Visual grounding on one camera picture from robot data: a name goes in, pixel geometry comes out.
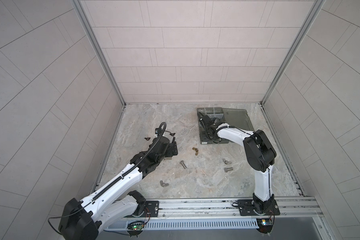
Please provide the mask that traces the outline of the clear compartment organizer box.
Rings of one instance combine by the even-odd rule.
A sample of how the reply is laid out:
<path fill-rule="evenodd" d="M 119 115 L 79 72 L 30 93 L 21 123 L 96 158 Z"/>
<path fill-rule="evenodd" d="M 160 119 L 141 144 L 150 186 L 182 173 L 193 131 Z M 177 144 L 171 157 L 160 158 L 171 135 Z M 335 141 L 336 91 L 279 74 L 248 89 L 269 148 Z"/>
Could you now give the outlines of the clear compartment organizer box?
<path fill-rule="evenodd" d="M 223 108 L 213 108 L 213 107 L 209 107 L 209 108 L 197 108 L 197 116 L 198 116 L 198 112 L 203 112 L 203 113 L 207 113 L 207 114 L 217 114 L 217 113 L 221 113 L 223 111 Z M 250 136 L 252 136 L 254 134 L 253 131 L 249 131 L 249 130 L 243 130 L 240 129 L 236 126 L 230 125 L 227 122 L 224 122 L 222 124 L 220 124 L 218 126 L 217 129 L 217 135 L 218 137 L 222 138 L 222 141 L 201 141 L 202 145 L 212 145 L 212 144 L 226 144 L 228 142 L 233 142 L 236 143 L 240 146 L 244 146 L 244 139 L 245 138 L 249 138 Z"/>

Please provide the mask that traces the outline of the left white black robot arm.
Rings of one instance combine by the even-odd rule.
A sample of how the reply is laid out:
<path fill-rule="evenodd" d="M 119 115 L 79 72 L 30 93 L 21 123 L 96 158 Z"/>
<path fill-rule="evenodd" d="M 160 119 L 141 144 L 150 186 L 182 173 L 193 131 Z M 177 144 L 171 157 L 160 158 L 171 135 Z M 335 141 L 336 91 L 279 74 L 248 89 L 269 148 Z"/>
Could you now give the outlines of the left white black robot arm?
<path fill-rule="evenodd" d="M 178 154 L 175 139 L 154 138 L 147 151 L 136 154 L 112 180 L 78 201 L 73 198 L 64 207 L 58 232 L 66 240 L 95 240 L 115 221 L 132 216 L 149 216 L 146 198 L 138 191 L 129 192 L 165 158 Z"/>

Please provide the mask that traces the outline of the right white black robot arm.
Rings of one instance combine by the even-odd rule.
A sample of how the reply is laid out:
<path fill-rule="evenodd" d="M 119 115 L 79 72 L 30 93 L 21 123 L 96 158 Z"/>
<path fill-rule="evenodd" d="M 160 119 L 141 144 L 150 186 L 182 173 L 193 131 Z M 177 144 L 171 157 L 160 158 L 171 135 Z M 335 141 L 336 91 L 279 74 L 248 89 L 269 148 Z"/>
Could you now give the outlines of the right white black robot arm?
<path fill-rule="evenodd" d="M 266 214 L 274 200 L 272 170 L 277 156 L 267 135 L 262 130 L 242 130 L 203 113 L 198 113 L 198 118 L 211 141 L 226 139 L 244 147 L 246 159 L 255 171 L 254 211 L 258 215 Z"/>

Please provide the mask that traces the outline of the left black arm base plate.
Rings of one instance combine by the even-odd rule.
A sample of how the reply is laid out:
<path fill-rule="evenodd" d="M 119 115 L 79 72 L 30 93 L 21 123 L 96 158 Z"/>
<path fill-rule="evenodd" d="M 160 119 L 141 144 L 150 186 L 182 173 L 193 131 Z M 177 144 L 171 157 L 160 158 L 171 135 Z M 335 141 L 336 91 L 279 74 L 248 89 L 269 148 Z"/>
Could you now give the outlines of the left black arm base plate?
<path fill-rule="evenodd" d="M 148 215 L 150 217 L 157 217 L 159 214 L 159 204 L 159 201 L 146 201 L 144 205 L 139 203 L 137 209 L 129 217 L 142 218 Z"/>

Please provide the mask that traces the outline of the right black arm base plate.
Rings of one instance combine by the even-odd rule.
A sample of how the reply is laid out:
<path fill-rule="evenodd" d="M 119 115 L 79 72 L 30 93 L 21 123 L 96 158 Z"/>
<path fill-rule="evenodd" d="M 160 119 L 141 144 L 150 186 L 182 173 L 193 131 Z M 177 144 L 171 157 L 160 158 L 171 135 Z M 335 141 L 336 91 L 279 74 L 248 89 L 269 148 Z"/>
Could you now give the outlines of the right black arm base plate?
<path fill-rule="evenodd" d="M 275 199 L 262 202 L 259 200 L 238 200 L 232 203 L 240 216 L 279 216 L 280 210 Z"/>

